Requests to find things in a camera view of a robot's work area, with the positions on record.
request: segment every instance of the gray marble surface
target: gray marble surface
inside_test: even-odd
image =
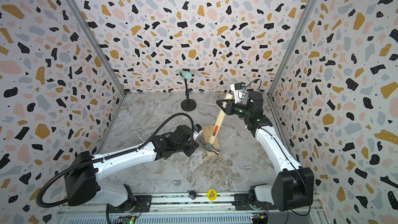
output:
[[[224,97],[224,94],[190,95],[197,107],[186,113],[195,124],[214,124],[220,111],[215,102]],[[184,98],[184,94],[128,94],[102,153],[131,147],[149,138],[169,116],[183,112],[180,103]],[[264,114],[275,123],[266,99],[263,108]],[[181,124],[191,126],[187,117],[178,116],[158,134],[172,132]],[[133,192],[140,193],[207,192],[210,189],[218,192],[247,191],[252,185],[272,184],[275,181],[275,170],[269,157],[245,128],[243,120],[227,115],[217,137],[221,154],[216,158],[208,159],[206,151],[200,146],[190,157],[182,152],[176,153],[167,160],[160,159],[121,170],[106,180],[126,183]],[[175,180],[180,180],[180,187],[173,185]]]

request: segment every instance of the yellow sticker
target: yellow sticker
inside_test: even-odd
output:
[[[207,192],[207,198],[211,201],[217,199],[217,192],[214,189],[211,189]]]

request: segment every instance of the terrazzo pattern wall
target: terrazzo pattern wall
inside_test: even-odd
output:
[[[307,0],[76,0],[126,91],[222,92],[274,78]]]
[[[398,223],[398,0],[318,0],[272,94],[329,223]]]
[[[35,198],[95,153],[121,96],[62,0],[0,0],[0,223],[50,223]],[[63,180],[45,195],[65,197]]]

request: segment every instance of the hammer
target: hammer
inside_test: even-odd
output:
[[[227,93],[227,94],[225,95],[225,99],[232,99],[233,97],[234,97],[234,96],[231,95],[231,94],[229,94],[229,93]],[[223,107],[226,107],[226,102],[223,102],[222,106],[223,106]],[[214,153],[216,153],[216,155],[219,155],[219,154],[220,154],[220,150],[215,149],[215,148],[213,147],[213,143],[214,143],[214,141],[216,140],[218,131],[220,130],[220,127],[221,127],[221,125],[222,125],[222,122],[224,121],[224,117],[225,117],[225,112],[224,112],[223,110],[220,110],[220,112],[219,112],[219,114],[218,114],[218,117],[217,117],[217,120],[216,120],[216,123],[215,123],[215,125],[214,125],[213,132],[212,132],[212,134],[210,135],[210,139],[209,139],[209,141],[208,141],[207,143],[205,143],[205,141],[204,141],[202,138],[199,139],[200,142],[201,142],[201,144],[202,144],[202,146],[203,146],[203,148],[204,148],[206,151],[208,151],[208,152],[214,152]]]

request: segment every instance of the tool label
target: tool label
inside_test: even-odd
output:
[[[207,198],[211,201],[214,201],[217,198],[217,192],[214,189],[211,189],[207,192]]]
[[[216,136],[217,130],[218,130],[218,126],[216,126],[216,128],[214,128],[213,136]]]

